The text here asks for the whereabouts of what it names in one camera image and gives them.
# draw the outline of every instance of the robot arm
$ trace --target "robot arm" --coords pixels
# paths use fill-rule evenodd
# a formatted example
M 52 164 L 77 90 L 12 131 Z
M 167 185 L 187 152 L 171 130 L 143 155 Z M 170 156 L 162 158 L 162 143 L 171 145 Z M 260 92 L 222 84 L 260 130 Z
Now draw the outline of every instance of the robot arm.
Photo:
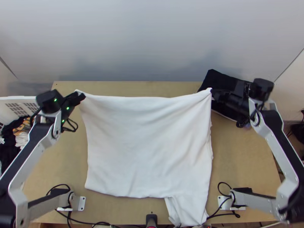
M 283 132 L 283 121 L 276 104 L 268 99 L 273 83 L 255 79 L 249 93 L 249 113 L 252 128 L 266 139 L 275 159 L 284 173 L 285 180 L 276 196 L 261 195 L 251 188 L 234 188 L 230 191 L 231 200 L 224 208 L 237 205 L 271 213 L 278 221 L 291 223 L 304 221 L 304 166 L 290 141 Z M 263 110 L 265 102 L 269 110 Z
M 58 207 L 83 210 L 85 197 L 75 196 L 71 189 L 54 188 L 49 195 L 28 202 L 20 186 L 43 151 L 57 142 L 65 130 L 63 124 L 84 98 L 77 92 L 62 97 L 57 90 L 36 97 L 40 109 L 29 132 L 29 141 L 0 178 L 0 227 L 28 227 L 31 220 Z

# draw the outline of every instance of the black cloth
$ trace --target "black cloth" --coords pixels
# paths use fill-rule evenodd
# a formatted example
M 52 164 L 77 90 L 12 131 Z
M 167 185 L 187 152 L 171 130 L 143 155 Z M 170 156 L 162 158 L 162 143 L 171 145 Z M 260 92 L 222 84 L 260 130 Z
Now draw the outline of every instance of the black cloth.
M 15 146 L 16 137 L 13 134 L 13 129 L 23 124 L 23 120 L 28 117 L 30 116 L 19 117 L 19 119 L 12 121 L 10 124 L 2 128 L 2 138 L 4 139 L 4 144 L 0 144 L 0 161 L 2 163 L 2 174 L 20 152 L 20 147 Z
M 213 90 L 229 91 L 231 94 L 239 97 L 240 99 L 243 98 L 245 100 L 248 100 L 247 93 L 250 84 L 251 82 L 240 80 L 211 69 L 208 70 L 201 87 L 198 89 L 198 92 L 211 87 Z M 226 116 L 238 122 L 243 122 L 249 116 L 249 109 L 246 111 L 246 113 L 242 113 L 239 110 L 230 108 L 226 103 L 220 103 L 215 100 L 211 101 L 211 108 L 223 116 Z

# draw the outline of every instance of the black fabric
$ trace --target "black fabric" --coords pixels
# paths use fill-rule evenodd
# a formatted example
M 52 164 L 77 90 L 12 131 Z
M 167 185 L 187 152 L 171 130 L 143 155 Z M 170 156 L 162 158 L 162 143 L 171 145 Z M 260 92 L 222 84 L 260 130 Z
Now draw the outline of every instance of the black fabric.
M 291 131 L 297 140 L 304 144 L 304 123 L 291 125 Z
M 235 95 L 236 97 L 248 98 L 248 91 L 247 87 L 251 85 L 251 82 L 240 80 L 234 77 L 230 77 L 226 74 L 222 74 L 214 69 L 208 70 L 206 77 L 201 85 L 201 87 L 198 89 L 198 92 L 201 90 L 205 90 L 208 87 L 211 87 L 212 90 L 226 90 L 231 92 L 231 94 Z M 219 103 L 217 101 L 212 100 L 211 101 L 211 108 L 212 110 L 215 110 L 219 112 L 220 114 L 233 119 L 235 121 L 238 121 L 240 123 L 244 122 L 248 116 L 249 116 L 249 110 L 248 113 L 241 113 L 239 110 L 236 111 L 230 107 L 228 107 L 225 103 Z
M 30 116 L 22 116 L 2 128 L 2 138 L 4 139 L 4 144 L 0 144 L 0 161 L 2 163 L 2 174 L 20 152 L 20 148 L 15 146 L 16 137 L 13 134 L 13 129 L 19 127 L 23 123 L 23 120 L 28 117 Z

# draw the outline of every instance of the white cloth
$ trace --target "white cloth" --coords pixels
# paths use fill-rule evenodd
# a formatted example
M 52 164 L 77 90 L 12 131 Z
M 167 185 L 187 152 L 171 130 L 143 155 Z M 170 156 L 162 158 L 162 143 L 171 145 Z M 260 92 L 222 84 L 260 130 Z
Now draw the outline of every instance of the white cloth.
M 85 95 L 85 188 L 165 198 L 174 225 L 205 222 L 213 158 L 210 88 L 174 98 Z

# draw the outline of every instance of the pile of clothes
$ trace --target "pile of clothes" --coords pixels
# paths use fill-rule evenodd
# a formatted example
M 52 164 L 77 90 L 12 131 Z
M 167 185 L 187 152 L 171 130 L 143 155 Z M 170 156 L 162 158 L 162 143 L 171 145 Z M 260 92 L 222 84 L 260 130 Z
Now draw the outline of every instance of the pile of clothes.
M 0 138 L 0 176 L 28 142 L 30 116 L 22 116 L 4 126 Z

